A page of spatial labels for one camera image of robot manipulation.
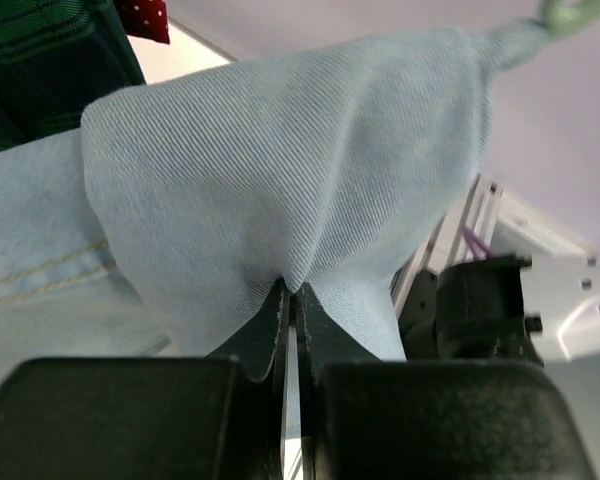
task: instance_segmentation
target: fabric fold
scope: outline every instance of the fabric fold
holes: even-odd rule
[[[116,92],[82,118],[88,198],[182,353],[221,344],[282,277],[404,358],[390,279],[480,167],[491,76],[544,43],[531,20],[374,36]]]

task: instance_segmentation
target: wrinkled fabric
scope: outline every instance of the wrinkled fabric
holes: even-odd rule
[[[86,327],[102,304],[135,347],[154,318],[205,355],[282,277],[404,360],[391,278],[475,178],[491,78],[546,41],[530,20],[368,37],[93,103],[80,131],[0,154],[0,322],[63,299]]]

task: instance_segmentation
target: white ceiling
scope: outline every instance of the white ceiling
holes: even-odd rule
[[[237,59],[396,30],[476,31],[534,0],[171,0],[170,16]],[[600,249],[600,22],[495,85],[485,174]]]

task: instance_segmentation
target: red polka dot fabric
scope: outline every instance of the red polka dot fabric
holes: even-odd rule
[[[169,43],[167,6],[163,0],[114,0],[127,35]]]

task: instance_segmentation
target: black screw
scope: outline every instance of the black screw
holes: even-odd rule
[[[520,270],[523,268],[529,268],[533,265],[533,260],[531,260],[531,257],[518,257],[516,260]]]
[[[524,327],[527,333],[541,332],[542,319],[540,317],[527,317],[524,319]]]

